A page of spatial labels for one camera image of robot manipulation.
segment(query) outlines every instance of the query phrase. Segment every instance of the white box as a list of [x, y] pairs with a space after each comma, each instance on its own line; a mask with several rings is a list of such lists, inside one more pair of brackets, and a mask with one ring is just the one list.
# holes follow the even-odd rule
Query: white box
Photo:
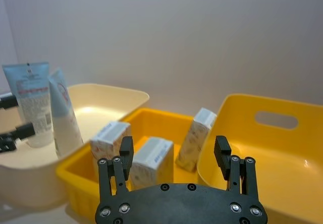
[[175, 163], [187, 171], [193, 171], [202, 146], [212, 128], [216, 114], [201, 108], [191, 124]]
[[122, 138], [125, 136], [131, 136], [129, 123], [109, 122], [90, 141], [93, 157], [99, 160], [119, 155]]
[[134, 155], [130, 179], [134, 189], [141, 189], [174, 179], [174, 145], [172, 141], [150, 137]]

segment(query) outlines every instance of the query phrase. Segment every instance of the product packaging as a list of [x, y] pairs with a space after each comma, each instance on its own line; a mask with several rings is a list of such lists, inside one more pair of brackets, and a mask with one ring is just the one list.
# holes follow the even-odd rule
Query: product packaging
[[190, 172], [195, 170], [200, 151], [216, 117], [215, 113], [205, 108], [197, 113], [176, 158], [178, 166]]
[[98, 178], [97, 161], [100, 158], [112, 159], [119, 155], [123, 137], [131, 136], [131, 127], [125, 122], [109, 122], [90, 140], [93, 167]]
[[150, 137], [133, 157], [130, 169], [133, 189], [172, 183], [173, 175], [173, 142], [163, 138]]
[[11, 92], [16, 96], [22, 122], [32, 122], [36, 135], [28, 139], [31, 147], [53, 141], [48, 89], [49, 64], [3, 65]]
[[63, 72], [58, 69], [48, 79], [56, 153], [63, 157], [82, 146], [83, 140]]

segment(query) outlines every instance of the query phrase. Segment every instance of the yellow tray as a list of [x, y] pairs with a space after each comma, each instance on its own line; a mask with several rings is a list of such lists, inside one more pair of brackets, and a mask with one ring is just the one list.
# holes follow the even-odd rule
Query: yellow tray
[[[193, 117], [142, 108], [122, 121], [131, 124], [135, 152], [150, 136], [163, 137], [174, 143], [174, 157], [189, 130]], [[65, 182], [71, 207], [79, 215], [94, 220], [99, 203], [98, 183], [92, 165], [89, 144], [63, 161], [57, 175]], [[187, 172], [174, 164], [175, 183], [197, 183], [197, 172]]]
[[[298, 125], [286, 129], [261, 124], [255, 119], [260, 111], [292, 116]], [[267, 117], [260, 120], [273, 122]], [[281, 124], [284, 118], [278, 120], [276, 124]], [[213, 154], [216, 135], [227, 137], [232, 154], [256, 159], [259, 200], [269, 223], [323, 223], [323, 106], [228, 96], [197, 165], [200, 183], [225, 189]]]

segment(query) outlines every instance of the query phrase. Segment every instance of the screw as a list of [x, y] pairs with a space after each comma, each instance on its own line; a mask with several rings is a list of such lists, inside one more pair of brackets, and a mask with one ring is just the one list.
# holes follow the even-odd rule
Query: screw
[[261, 216], [261, 210], [259, 210], [257, 207], [250, 208], [250, 212], [255, 216]]
[[238, 160], [239, 160], [239, 158], [238, 158], [237, 156], [232, 156], [232, 157], [231, 157], [231, 159], [232, 159], [233, 161], [238, 161]]
[[108, 209], [108, 208], [104, 208], [104, 209], [101, 211], [100, 215], [101, 215], [102, 217], [106, 217], [106, 216], [110, 215], [110, 213], [111, 213], [110, 209]]
[[162, 185], [160, 186], [160, 188], [161, 188], [161, 190], [162, 190], [162, 191], [167, 191], [167, 190], [169, 190], [169, 189], [170, 189], [170, 186], [169, 186], [168, 184], [162, 184]]
[[114, 221], [113, 221], [113, 224], [122, 224], [123, 223], [123, 221], [122, 221], [122, 219], [121, 218], [117, 218], [117, 219], [115, 219]]
[[101, 160], [99, 161], [99, 163], [100, 163], [100, 164], [105, 164], [105, 163], [106, 163], [106, 160], [105, 160], [105, 159], [101, 159]]
[[122, 204], [119, 208], [119, 212], [127, 213], [130, 210], [130, 206], [128, 204]]
[[248, 163], [253, 163], [253, 159], [252, 158], [247, 158], [247, 162]]
[[194, 190], [196, 190], [196, 185], [195, 185], [195, 184], [188, 184], [188, 185], [187, 185], [187, 188], [188, 188], [190, 191], [194, 191]]
[[237, 203], [232, 203], [230, 205], [230, 209], [233, 211], [233, 212], [241, 212], [241, 207], [237, 204]]
[[240, 224], [250, 224], [250, 221], [247, 218], [242, 217], [242, 218], [240, 218], [239, 223]]

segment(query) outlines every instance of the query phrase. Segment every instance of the black clamp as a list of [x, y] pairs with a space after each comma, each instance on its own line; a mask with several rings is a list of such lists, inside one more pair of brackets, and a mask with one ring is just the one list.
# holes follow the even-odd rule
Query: black clamp
[[241, 178], [241, 194], [258, 200], [255, 159], [252, 157], [240, 159], [239, 156], [231, 155], [231, 147], [225, 136], [216, 136], [214, 155], [223, 178], [228, 181], [227, 190], [240, 194]]
[[[14, 95], [1, 98], [0, 109], [8, 109], [18, 106], [17, 99]], [[14, 131], [0, 134], [0, 153], [16, 150], [16, 139], [25, 139], [35, 135], [32, 123], [16, 127]]]
[[[267, 214], [259, 202], [255, 161], [231, 155], [223, 136], [216, 137], [214, 153], [227, 190], [199, 184], [163, 183], [128, 191], [126, 180], [133, 159], [132, 137], [125, 137], [120, 156], [98, 163], [100, 203], [95, 214], [97, 224], [266, 224]], [[111, 177], [116, 193], [112, 194]]]

